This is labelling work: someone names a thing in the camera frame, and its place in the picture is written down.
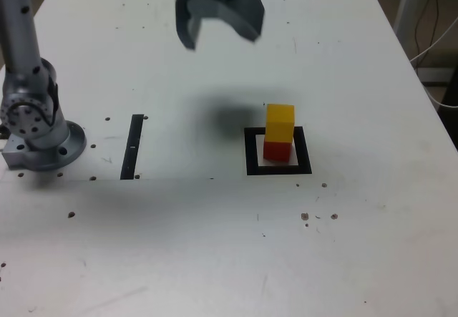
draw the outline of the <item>white cable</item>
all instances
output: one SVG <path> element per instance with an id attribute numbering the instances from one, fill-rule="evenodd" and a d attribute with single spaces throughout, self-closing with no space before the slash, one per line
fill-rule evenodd
<path id="1" fill-rule="evenodd" d="M 455 109 L 455 108 L 458 108 L 458 106 L 449 106 L 448 104 L 441 104 L 439 101 L 437 101 L 435 98 L 432 97 L 431 93 L 428 92 L 428 89 L 423 86 L 424 88 L 424 91 L 428 94 L 428 97 L 434 101 L 435 103 L 437 103 L 439 106 L 441 107 L 445 107 L 445 108 L 452 108 L 452 109 Z"/>
<path id="2" fill-rule="evenodd" d="M 455 24 L 456 24 L 457 22 L 458 22 L 458 17 L 455 19 L 455 21 L 452 22 L 452 24 L 450 25 L 450 27 L 443 33 L 443 35 L 441 35 L 441 36 L 438 38 L 438 40 L 436 40 L 428 49 L 424 50 L 421 54 L 419 54 L 419 55 L 415 56 L 414 58 L 412 58 L 412 59 L 410 60 L 410 62 L 413 62 L 415 59 L 417 59 L 417 58 L 420 57 L 420 56 L 423 56 L 423 55 L 426 54 L 430 49 L 432 49 L 432 48 L 434 47 L 434 45 L 436 45 L 437 43 L 439 43 L 440 40 L 441 40 L 442 38 L 444 38 L 445 34 L 447 34 L 447 33 L 452 29 L 452 27 L 455 26 Z"/>

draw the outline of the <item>red cube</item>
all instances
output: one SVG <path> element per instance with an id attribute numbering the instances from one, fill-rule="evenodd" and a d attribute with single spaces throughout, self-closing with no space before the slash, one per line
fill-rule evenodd
<path id="1" fill-rule="evenodd" d="M 291 143 L 264 141 L 263 157 L 269 161 L 289 162 Z"/>

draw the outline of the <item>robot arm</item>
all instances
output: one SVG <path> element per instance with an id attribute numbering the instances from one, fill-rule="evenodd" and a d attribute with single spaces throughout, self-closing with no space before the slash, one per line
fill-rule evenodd
<path id="1" fill-rule="evenodd" d="M 242 37 L 260 36 L 260 0 L 177 0 L 178 36 L 194 49 L 203 18 L 219 18 Z M 0 0 L 0 43 L 6 64 L 0 119 L 11 131 L 2 155 L 10 168 L 53 170 L 83 152 L 83 129 L 66 121 L 59 105 L 56 72 L 40 57 L 30 0 Z"/>
<path id="2" fill-rule="evenodd" d="M 30 0 L 0 0 L 0 43 L 6 66 L 0 118 L 11 131 L 2 152 L 7 165 L 52 170 L 69 164 L 86 138 L 62 114 L 56 72 L 39 54 Z"/>

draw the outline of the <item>metal rod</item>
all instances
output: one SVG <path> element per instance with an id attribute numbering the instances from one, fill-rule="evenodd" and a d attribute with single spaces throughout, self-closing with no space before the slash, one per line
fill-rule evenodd
<path id="1" fill-rule="evenodd" d="M 8 72 L 30 74 L 42 65 L 30 0 L 0 0 L 0 43 Z"/>

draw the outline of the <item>stacked blocks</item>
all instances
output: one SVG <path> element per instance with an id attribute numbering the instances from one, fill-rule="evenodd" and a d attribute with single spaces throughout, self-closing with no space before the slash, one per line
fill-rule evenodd
<path id="1" fill-rule="evenodd" d="M 264 158 L 288 162 L 294 134 L 294 106 L 268 104 L 265 124 Z"/>

